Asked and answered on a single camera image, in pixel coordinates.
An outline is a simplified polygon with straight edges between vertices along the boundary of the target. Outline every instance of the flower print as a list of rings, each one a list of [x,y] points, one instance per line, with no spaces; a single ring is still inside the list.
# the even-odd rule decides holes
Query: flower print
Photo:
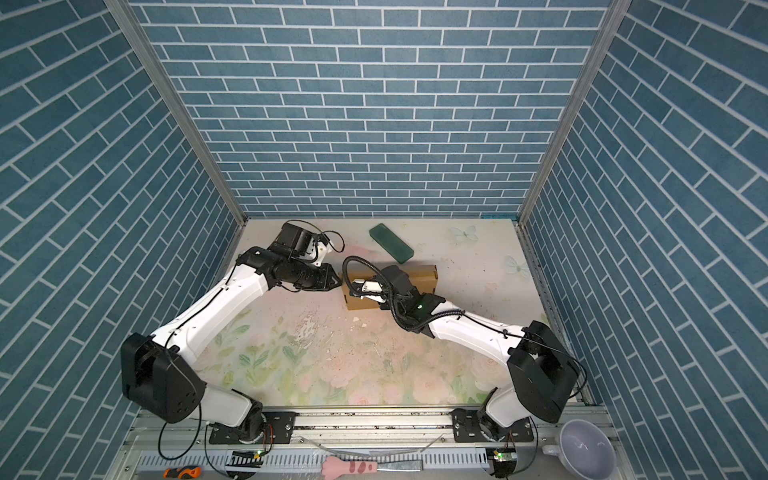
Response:
[[[397,385],[395,383],[384,385],[384,403],[388,405],[398,405],[402,401],[403,393],[402,385]]]
[[[477,228],[474,225],[470,225],[469,227],[467,227],[467,230],[462,230],[456,227],[451,227],[450,230],[451,230],[451,233],[453,233],[456,236],[457,243],[478,241],[478,236],[475,234],[475,231],[477,230]]]
[[[355,362],[349,354],[331,355],[330,360],[319,366],[319,377],[332,387],[341,388],[360,373],[360,367],[361,363]]]
[[[373,382],[360,386],[347,396],[349,405],[379,405],[381,404],[381,391]]]
[[[507,255],[507,257],[504,258],[504,261],[506,263],[507,273],[519,275],[523,278],[531,277],[531,271],[528,269],[528,262],[518,263],[518,261],[511,255]]]
[[[256,332],[253,335],[248,337],[248,345],[252,346],[259,346],[266,342],[266,339],[264,338],[264,334],[261,332]]]
[[[429,352],[419,358],[437,374],[446,375],[456,371],[456,352],[453,349],[454,343],[450,343],[448,340],[440,339],[427,339],[430,342],[436,343],[435,348],[430,349]]]
[[[314,382],[315,379],[311,375],[304,373],[303,375],[299,376],[298,380],[296,381],[296,385],[299,387],[299,390],[307,393],[312,388],[312,384]]]
[[[432,371],[413,377],[413,398],[419,403],[443,403],[451,395],[448,383]]]

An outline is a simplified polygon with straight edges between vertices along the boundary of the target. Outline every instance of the orange screwdriver handle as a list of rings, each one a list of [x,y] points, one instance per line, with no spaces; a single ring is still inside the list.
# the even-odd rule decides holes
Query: orange screwdriver handle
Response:
[[[189,478],[197,478],[203,473],[203,469],[194,465],[186,465],[180,468],[169,468],[163,474],[163,478],[182,478],[188,480]]]

